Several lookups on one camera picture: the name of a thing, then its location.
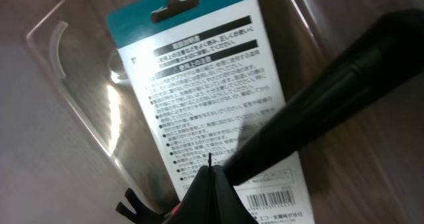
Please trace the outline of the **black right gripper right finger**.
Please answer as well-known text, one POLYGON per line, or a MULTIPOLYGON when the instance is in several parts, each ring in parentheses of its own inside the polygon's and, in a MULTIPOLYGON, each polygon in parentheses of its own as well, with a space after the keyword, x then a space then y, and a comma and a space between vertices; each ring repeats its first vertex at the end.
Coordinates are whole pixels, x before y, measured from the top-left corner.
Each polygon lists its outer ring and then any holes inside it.
POLYGON ((221 166, 212 167, 212 223, 257 224, 258 222, 242 204, 221 166))

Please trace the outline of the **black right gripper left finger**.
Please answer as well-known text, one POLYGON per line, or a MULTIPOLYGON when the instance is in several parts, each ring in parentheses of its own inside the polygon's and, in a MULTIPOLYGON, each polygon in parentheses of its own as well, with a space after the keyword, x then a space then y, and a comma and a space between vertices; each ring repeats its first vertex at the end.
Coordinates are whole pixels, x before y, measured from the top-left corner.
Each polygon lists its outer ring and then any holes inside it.
POLYGON ((210 167, 202 166, 178 210, 165 224, 204 224, 209 222, 211 184, 210 167))

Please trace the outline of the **clear plastic container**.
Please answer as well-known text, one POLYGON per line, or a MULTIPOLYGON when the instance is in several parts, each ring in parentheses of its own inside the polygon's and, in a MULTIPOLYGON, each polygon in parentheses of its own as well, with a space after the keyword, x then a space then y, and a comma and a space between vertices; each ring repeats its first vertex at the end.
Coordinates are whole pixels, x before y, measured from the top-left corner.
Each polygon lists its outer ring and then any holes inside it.
MULTIPOLYGON (((136 0, 59 0, 26 41, 60 101, 153 209, 177 196, 106 25, 136 0)), ((292 98, 385 13, 423 0, 259 0, 284 95, 292 98)), ((423 222, 423 75, 299 152, 317 223, 423 222)))

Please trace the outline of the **white blue cardboard box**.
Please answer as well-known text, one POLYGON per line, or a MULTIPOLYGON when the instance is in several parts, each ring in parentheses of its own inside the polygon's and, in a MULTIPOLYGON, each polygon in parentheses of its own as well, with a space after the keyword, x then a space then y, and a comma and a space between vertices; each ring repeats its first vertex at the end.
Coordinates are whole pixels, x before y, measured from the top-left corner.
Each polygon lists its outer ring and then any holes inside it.
MULTIPOLYGON (((138 0, 107 25, 180 203, 284 106, 258 0, 138 0)), ((314 221, 298 153, 235 191, 258 223, 314 221)))

